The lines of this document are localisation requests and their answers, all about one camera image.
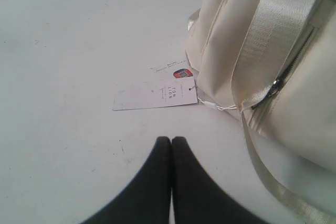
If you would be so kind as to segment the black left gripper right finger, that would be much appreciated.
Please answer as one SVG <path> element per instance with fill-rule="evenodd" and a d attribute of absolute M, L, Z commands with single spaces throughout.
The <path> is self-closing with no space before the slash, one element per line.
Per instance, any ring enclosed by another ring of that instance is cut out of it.
<path fill-rule="evenodd" d="M 223 191 L 192 152 L 186 138 L 171 141 L 175 223 L 285 223 L 268 207 L 253 212 Z"/>

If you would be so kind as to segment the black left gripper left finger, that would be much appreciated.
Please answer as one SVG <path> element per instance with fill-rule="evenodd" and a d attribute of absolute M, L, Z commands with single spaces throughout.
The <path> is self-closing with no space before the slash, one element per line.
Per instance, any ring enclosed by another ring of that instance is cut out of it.
<path fill-rule="evenodd" d="M 160 136 L 130 183 L 83 223 L 169 223 L 171 175 L 171 142 Z"/>

